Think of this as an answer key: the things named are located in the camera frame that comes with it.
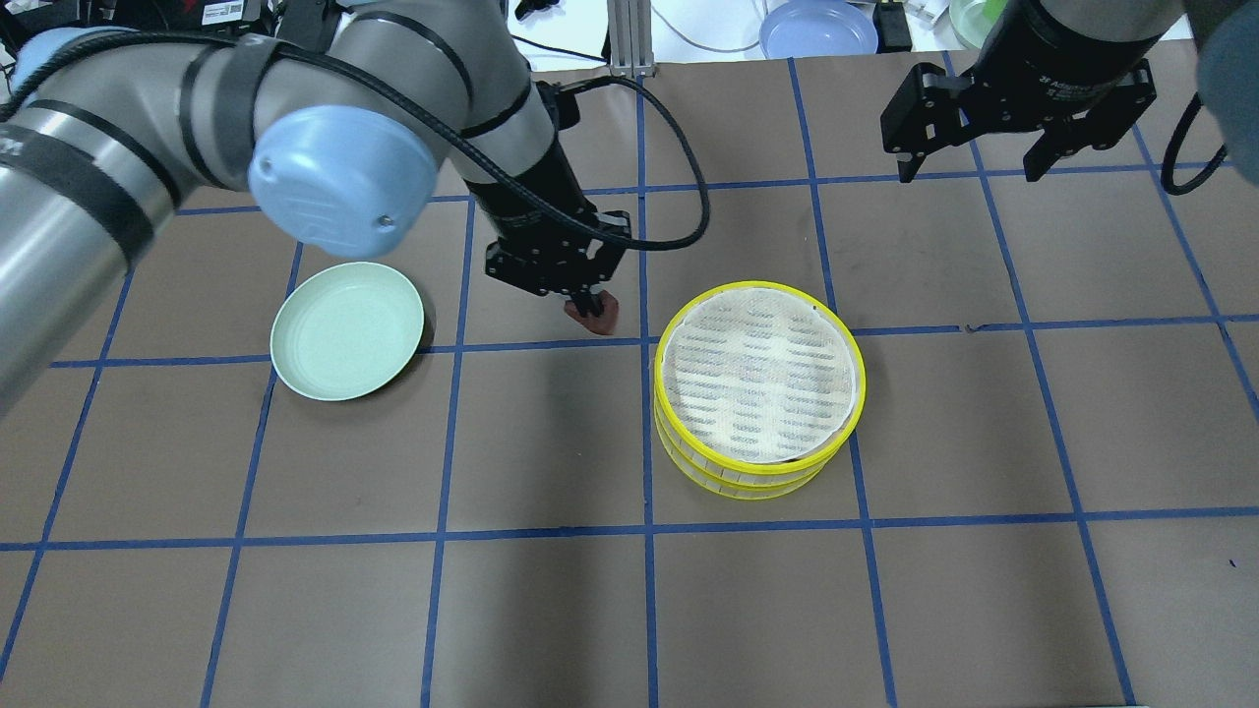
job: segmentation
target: plate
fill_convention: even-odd
[[[791,0],[760,24],[768,59],[874,54],[879,34],[865,13],[842,0]]]
[[[987,0],[953,0],[948,8],[948,16],[953,18],[953,34],[958,40],[971,49],[983,47],[983,40],[997,24],[996,18],[990,18]]]
[[[380,263],[334,266],[285,300],[271,328],[279,379],[315,401],[347,401],[389,383],[419,346],[424,302]]]

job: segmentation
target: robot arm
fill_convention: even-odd
[[[670,246],[630,241],[626,214],[584,198],[558,140],[572,97],[531,82],[497,0],[358,10],[334,62],[261,35],[118,28],[23,49],[19,79],[47,76],[0,116],[0,416],[203,184],[252,190],[305,243],[374,257],[415,222],[462,137],[454,165],[499,231],[486,272],[564,294],[579,315],[601,312],[598,285],[627,244]],[[35,71],[62,49],[74,60]]]
[[[1030,181],[1085,147],[1113,147],[1156,98],[1143,57],[1185,9],[1202,50],[1202,98],[1239,169],[1259,181],[1259,0],[1183,9],[1178,0],[1011,0],[972,68],[949,77],[918,64],[888,105],[884,149],[900,181],[932,152],[990,132],[1044,131],[1024,157]]]

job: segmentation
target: light blue bowl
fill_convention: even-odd
[[[865,13],[844,0],[791,0],[760,23],[768,59],[874,54],[879,34]]]

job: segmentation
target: metal frame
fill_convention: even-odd
[[[612,73],[655,76],[651,50],[651,0],[608,0],[608,39]]]

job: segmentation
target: black cable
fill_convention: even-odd
[[[580,52],[573,52],[572,49],[560,49],[559,47],[549,47],[546,44],[539,44],[538,42],[534,42],[533,39],[525,39],[524,37],[517,37],[515,34],[512,34],[511,38],[515,39],[516,42],[524,42],[525,44],[528,44],[530,47],[536,47],[539,49],[545,49],[546,52],[554,52],[556,54],[569,54],[569,55],[578,57],[578,58],[582,58],[582,59],[589,59],[592,62],[598,62],[601,64],[607,64],[608,63],[603,57],[596,57],[594,54],[583,54]]]
[[[1194,125],[1194,118],[1197,117],[1199,111],[1202,110],[1202,98],[1197,93],[1190,100],[1188,106],[1185,107],[1185,112],[1181,113],[1181,120],[1176,123],[1176,130],[1172,131],[1172,139],[1167,141],[1167,151],[1163,152],[1163,171],[1162,183],[1163,189],[1167,194],[1172,197],[1181,197],[1188,194],[1195,189],[1202,186],[1206,180],[1215,174],[1215,170],[1220,169],[1220,164],[1224,159],[1229,156],[1229,146],[1221,145],[1219,150],[1215,151],[1215,156],[1202,168],[1202,171],[1186,181],[1185,184],[1176,184],[1176,160],[1180,159],[1180,150],[1185,145],[1185,136],[1188,135],[1190,126]]]
[[[166,31],[170,31],[170,20],[166,19],[166,13],[162,11],[161,5],[157,4],[157,0],[149,0],[149,4],[152,5],[154,10],[157,11],[157,19],[161,20],[161,25],[166,28]]]
[[[101,54],[111,49],[120,49],[123,47],[137,47],[144,44],[167,44],[167,43],[185,43],[185,44],[217,44],[219,47],[232,47],[235,44],[234,39],[225,37],[210,35],[210,34],[196,34],[196,33],[181,33],[181,31],[151,31],[151,33],[117,33],[106,34],[102,37],[89,37],[83,42],[79,42],[72,47],[58,50],[47,63],[35,69],[30,77],[26,78],[18,87],[16,93],[9,100],[8,103],[0,108],[0,122],[8,121],[18,112],[21,103],[35,92],[37,88],[44,81],[47,81],[54,73],[62,71],[63,68],[83,60],[94,54]],[[446,140],[456,150],[463,152],[476,166],[481,168],[486,174],[495,179],[495,181],[502,184],[509,191],[522,199],[530,207],[538,209],[548,218],[555,220],[562,227],[568,228],[575,233],[584,237],[601,241],[603,243],[609,243],[613,246],[619,246],[631,251],[674,251],[677,248],[685,248],[691,243],[695,243],[704,236],[708,231],[708,224],[710,220],[711,205],[709,203],[708,183],[704,180],[704,174],[700,171],[699,161],[695,159],[695,152],[691,150],[690,142],[686,140],[686,135],[682,132],[681,126],[674,120],[674,116],[665,108],[663,103],[658,98],[652,96],[650,91],[640,86],[637,82],[630,81],[623,77],[598,77],[593,79],[587,79],[584,82],[577,82],[572,84],[577,93],[584,91],[590,91],[598,86],[604,86],[609,83],[618,83],[627,86],[636,91],[643,97],[653,108],[660,111],[661,117],[674,130],[677,136],[679,142],[682,146],[682,154],[686,156],[686,161],[691,166],[691,171],[695,174],[695,186],[700,195],[700,222],[694,232],[690,234],[676,238],[672,241],[636,241],[633,238],[626,238],[613,233],[606,233],[597,228],[589,227],[575,218],[570,217],[556,209],[549,202],[531,191],[525,185],[520,184],[519,180],[509,175],[502,168],[496,165],[490,160],[483,152],[477,150],[475,145],[465,140],[458,131],[451,126],[442,122],[441,118],[426,111],[422,106],[408,98],[405,94],[394,89],[388,83],[380,81],[373,74],[349,64],[340,59],[327,57],[325,54],[319,54],[315,52],[308,52],[291,44],[281,44],[277,49],[279,57],[293,59],[305,64],[313,66],[316,68],[325,69],[327,72],[342,76],[354,82],[358,82],[366,88],[379,93],[383,98],[390,103],[398,106],[408,115],[422,122],[426,127],[437,134],[442,140]]]

